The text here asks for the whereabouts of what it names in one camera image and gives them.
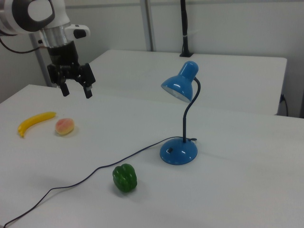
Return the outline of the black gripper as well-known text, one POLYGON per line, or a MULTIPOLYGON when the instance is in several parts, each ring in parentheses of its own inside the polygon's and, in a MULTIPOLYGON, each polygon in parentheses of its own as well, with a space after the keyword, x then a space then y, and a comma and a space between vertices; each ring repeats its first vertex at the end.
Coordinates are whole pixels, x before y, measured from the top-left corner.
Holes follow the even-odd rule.
POLYGON ((51 83, 56 84, 63 96, 69 95, 66 79, 75 79, 83 87, 87 99, 92 97, 95 77, 88 63, 80 66, 78 53, 73 41, 59 47, 47 48, 52 64, 47 66, 51 83))

